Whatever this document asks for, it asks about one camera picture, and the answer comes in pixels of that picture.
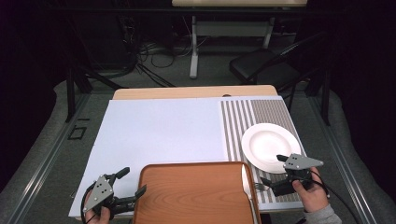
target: black chair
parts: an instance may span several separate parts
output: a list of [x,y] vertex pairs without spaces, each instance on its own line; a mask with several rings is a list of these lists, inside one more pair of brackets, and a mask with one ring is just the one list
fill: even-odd
[[242,85],[273,85],[278,92],[291,88],[291,93],[284,96],[284,99],[290,97],[290,111],[297,83],[314,75],[322,66],[317,57],[317,62],[303,67],[304,54],[320,46],[326,36],[324,32],[309,36],[278,54],[269,49],[255,50],[231,60],[230,70]]

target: chair leg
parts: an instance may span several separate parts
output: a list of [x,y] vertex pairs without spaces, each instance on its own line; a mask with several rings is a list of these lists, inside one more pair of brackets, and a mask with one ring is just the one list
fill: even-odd
[[294,84],[293,87],[291,88],[291,94],[290,94],[289,105],[288,105],[289,112],[291,111],[291,104],[293,103],[293,98],[294,98],[295,92],[296,92],[296,84]]

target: dark background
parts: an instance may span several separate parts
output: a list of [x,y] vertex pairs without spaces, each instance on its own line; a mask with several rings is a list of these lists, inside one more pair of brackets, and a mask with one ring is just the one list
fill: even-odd
[[[80,2],[69,0],[60,4]],[[102,4],[101,7],[114,6],[114,2],[105,0],[91,2]],[[128,7],[171,6],[170,1],[130,3]],[[303,20],[298,36],[317,30],[333,33],[338,25],[344,26],[341,51],[332,68],[332,90],[342,100],[354,147],[378,185],[395,201],[396,188],[389,183],[396,171],[393,159],[396,19],[392,15],[395,4],[384,0],[311,0],[308,7],[348,9],[347,15],[337,22]],[[136,45],[122,43],[125,33],[115,17],[74,17],[71,22],[84,31],[82,36],[76,36],[70,21],[57,16],[55,20],[35,2],[2,1],[0,8],[0,189],[3,189],[50,117],[56,101],[53,88],[65,80],[68,65],[76,60],[94,69],[133,67]],[[180,21],[158,15],[136,21],[140,33],[134,36],[135,41],[145,37],[172,47],[172,26],[177,29]],[[101,56],[103,51],[111,57]]]

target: human hand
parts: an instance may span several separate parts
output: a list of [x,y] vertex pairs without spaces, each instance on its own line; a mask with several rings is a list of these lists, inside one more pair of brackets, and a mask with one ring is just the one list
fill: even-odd
[[[85,203],[87,203],[90,198],[91,191],[88,192],[87,197],[85,199]],[[110,210],[106,207],[102,206],[100,216],[97,216],[92,209],[85,213],[85,221],[90,224],[108,224],[110,222]]]
[[[311,171],[319,174],[316,167],[311,167]],[[320,178],[315,174],[312,175],[312,179],[321,183]],[[300,195],[306,212],[316,212],[329,204],[326,191],[321,186],[313,183],[312,188],[306,190],[299,180],[294,180],[292,185],[294,190]]]

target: wire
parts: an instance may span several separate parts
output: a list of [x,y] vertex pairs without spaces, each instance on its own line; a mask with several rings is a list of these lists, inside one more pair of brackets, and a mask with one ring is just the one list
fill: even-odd
[[311,172],[312,174],[318,176],[319,179],[320,179],[320,181],[321,181],[321,183],[319,183],[318,181],[312,180],[312,179],[300,178],[300,177],[298,177],[298,176],[294,176],[294,177],[296,177],[297,179],[304,180],[304,181],[309,181],[309,182],[311,182],[311,183],[315,183],[315,184],[321,186],[321,187],[324,189],[324,191],[326,191],[326,194],[327,194],[327,195],[329,195],[329,191],[331,191],[331,192],[341,201],[341,203],[344,204],[344,206],[346,207],[346,209],[347,209],[347,210],[349,211],[349,213],[353,216],[353,219],[355,219],[355,222],[358,223],[358,224],[360,224],[358,218],[355,216],[355,214],[353,213],[352,209],[347,205],[347,202],[346,202],[338,193],[336,193],[332,188],[330,188],[328,185],[326,185],[326,184],[324,183],[323,179],[320,177],[319,174],[317,174],[317,173],[315,173],[315,172],[313,172],[313,171],[310,171],[310,172]]
[[[149,50],[149,47],[147,47],[146,45],[142,45],[142,46],[144,46],[144,48],[145,48],[145,50],[146,50],[146,52],[148,52],[148,50]],[[146,61],[146,59],[149,57],[149,55],[146,53],[146,54],[142,54],[142,52],[139,50],[139,54],[138,54],[138,58],[139,58],[139,61],[142,63],[142,62],[145,62]]]
[[116,73],[116,74],[112,74],[112,75],[103,75],[103,74],[100,74],[100,75],[101,75],[102,77],[106,77],[106,78],[108,78],[108,79],[112,79],[112,78],[116,78],[116,77],[124,77],[124,76],[130,74],[132,71],[134,71],[134,66],[125,68],[123,71],[120,71],[120,72],[118,72],[118,73]]
[[86,223],[89,223],[94,217],[96,217],[96,214],[93,214],[93,216],[90,219],[88,219]]
[[149,70],[145,65],[143,65],[142,63],[139,63],[136,65],[140,71],[142,73],[145,73],[146,75],[148,75],[148,77],[153,80],[155,83],[157,83],[158,85],[162,86],[162,87],[175,87],[175,85],[173,85],[172,83],[170,83],[169,81],[165,80],[164,78],[160,77],[159,75],[155,74],[154,72],[152,72],[151,70]]
[[96,181],[93,182],[93,184],[91,184],[91,185],[87,188],[87,190],[85,190],[85,193],[84,193],[84,195],[82,196],[81,207],[80,207],[80,209],[79,209],[79,212],[80,212],[81,221],[82,221],[83,224],[87,224],[87,223],[88,223],[88,222],[85,220],[85,214],[84,214],[85,199],[87,198],[88,192],[90,192],[90,190],[93,189],[93,187],[95,186],[95,184],[96,184]]
[[304,224],[306,222],[305,217],[302,217],[300,220],[298,220],[298,222],[296,222],[296,224]]
[[154,55],[155,55],[155,54],[151,55],[151,64],[152,64],[154,67],[157,67],[157,68],[166,68],[166,67],[170,67],[170,66],[174,63],[174,61],[175,61],[175,55],[172,54],[172,61],[171,61],[169,64],[164,65],[164,66],[159,66],[159,65],[156,65],[156,64],[154,63]]
[[189,25],[188,25],[187,22],[186,22],[186,19],[185,19],[184,17],[182,17],[182,18],[183,18],[183,21],[184,21],[184,25],[186,26],[187,32],[189,32],[189,37],[190,37],[190,48],[189,48],[189,51],[187,51],[187,53],[185,53],[185,54],[183,54],[183,55],[179,55],[179,57],[183,57],[183,56],[189,55],[190,51],[192,50],[192,33],[191,33],[191,31],[190,31]]

